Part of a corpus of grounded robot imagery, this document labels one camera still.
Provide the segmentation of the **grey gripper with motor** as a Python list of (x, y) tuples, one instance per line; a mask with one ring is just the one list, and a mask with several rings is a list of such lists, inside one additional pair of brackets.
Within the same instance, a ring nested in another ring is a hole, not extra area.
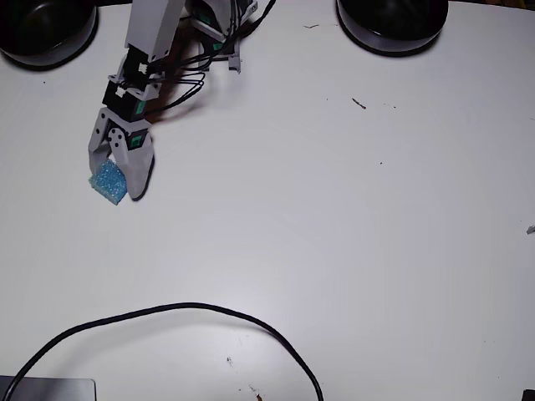
[(144, 195), (150, 178), (154, 159), (151, 138), (146, 137), (150, 127), (151, 123), (146, 119), (130, 122), (110, 109), (102, 108), (89, 140), (90, 171), (95, 173), (112, 151), (132, 200)]

